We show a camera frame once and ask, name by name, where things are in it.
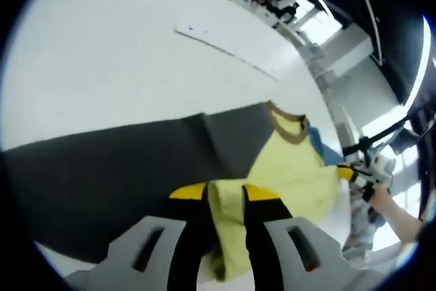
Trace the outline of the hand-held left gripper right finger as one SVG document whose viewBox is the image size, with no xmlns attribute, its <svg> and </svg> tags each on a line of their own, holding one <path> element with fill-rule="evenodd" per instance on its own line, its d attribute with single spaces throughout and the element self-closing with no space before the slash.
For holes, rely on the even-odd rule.
<svg viewBox="0 0 436 291">
<path fill-rule="evenodd" d="M 256 290 L 372 290 L 375 271 L 347 261 L 340 244 L 293 217 L 269 189 L 244 185 L 246 247 Z"/>
</svg>

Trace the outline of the person's right hand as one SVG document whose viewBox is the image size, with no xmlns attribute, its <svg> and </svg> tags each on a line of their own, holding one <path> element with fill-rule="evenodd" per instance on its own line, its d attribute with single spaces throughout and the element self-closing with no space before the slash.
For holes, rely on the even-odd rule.
<svg viewBox="0 0 436 291">
<path fill-rule="evenodd" d="M 395 204 L 388 189 L 381 183 L 373 185 L 373 195 L 370 197 L 368 203 L 382 215 L 388 213 Z"/>
</svg>

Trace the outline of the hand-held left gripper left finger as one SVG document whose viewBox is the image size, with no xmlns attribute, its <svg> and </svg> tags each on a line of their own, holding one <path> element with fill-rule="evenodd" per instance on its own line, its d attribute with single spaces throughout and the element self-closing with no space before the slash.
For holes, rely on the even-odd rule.
<svg viewBox="0 0 436 291">
<path fill-rule="evenodd" d="M 142 218 L 109 244 L 97 266 L 65 280 L 72 290 L 195 290 L 213 238 L 207 184 L 181 187 L 163 217 Z"/>
</svg>

